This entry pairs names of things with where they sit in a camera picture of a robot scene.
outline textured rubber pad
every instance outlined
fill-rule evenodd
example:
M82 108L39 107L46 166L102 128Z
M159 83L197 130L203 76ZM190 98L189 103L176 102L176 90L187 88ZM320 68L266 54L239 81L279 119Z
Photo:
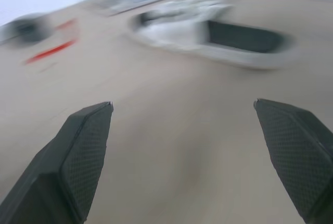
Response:
M288 104L259 99L254 108L273 166L308 223L332 203L333 134L311 112Z
M113 106L84 108L31 161L0 206L0 223L83 223L104 164Z
M207 21L207 27L208 43L246 51L276 52L285 41L284 37L278 33L241 25L209 20Z

